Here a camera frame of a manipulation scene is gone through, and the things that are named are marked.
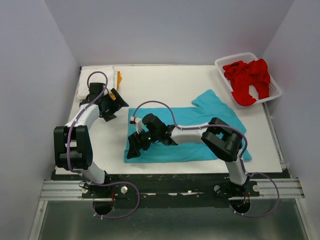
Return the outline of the teal t shirt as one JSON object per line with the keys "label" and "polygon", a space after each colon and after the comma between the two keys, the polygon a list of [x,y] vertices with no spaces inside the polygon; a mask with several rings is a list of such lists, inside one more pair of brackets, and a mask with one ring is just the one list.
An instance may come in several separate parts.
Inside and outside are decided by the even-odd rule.
{"label": "teal t shirt", "polygon": [[[247,129],[236,113],[215,94],[211,89],[203,92],[194,100],[190,107],[154,107],[139,109],[130,108],[128,117],[135,116],[142,119],[147,114],[158,117],[165,125],[174,125],[185,128],[208,125],[212,118],[219,118],[227,125],[238,129],[243,134]],[[173,144],[164,145],[159,140],[151,143],[147,150],[141,149],[138,157],[127,158],[130,146],[124,150],[123,160],[127,164],[153,163],[182,163],[192,161],[213,161],[218,157],[202,141],[204,129],[173,131]]]}

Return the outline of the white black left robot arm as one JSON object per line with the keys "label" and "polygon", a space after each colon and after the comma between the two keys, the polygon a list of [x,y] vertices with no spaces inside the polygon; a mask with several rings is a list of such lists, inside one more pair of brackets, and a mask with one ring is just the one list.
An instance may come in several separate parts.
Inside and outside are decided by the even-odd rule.
{"label": "white black left robot arm", "polygon": [[104,88],[103,83],[90,83],[89,94],[79,103],[75,117],[53,130],[56,167],[78,174],[94,184],[93,191],[101,198],[110,194],[111,185],[106,180],[106,171],[94,163],[89,130],[97,119],[113,120],[117,111],[129,106],[115,88],[103,93]]}

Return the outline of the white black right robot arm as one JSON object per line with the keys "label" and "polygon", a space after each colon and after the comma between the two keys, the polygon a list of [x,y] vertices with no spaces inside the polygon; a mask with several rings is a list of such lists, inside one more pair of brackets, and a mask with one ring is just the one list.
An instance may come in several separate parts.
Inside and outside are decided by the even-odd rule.
{"label": "white black right robot arm", "polygon": [[247,192],[249,176],[239,152],[245,137],[219,118],[214,117],[208,123],[193,126],[166,125],[156,115],[149,113],[143,118],[131,116],[129,123],[135,126],[135,132],[127,137],[127,159],[140,157],[141,150],[148,150],[156,142],[165,146],[204,144],[225,162],[231,182],[230,191],[236,196]]}

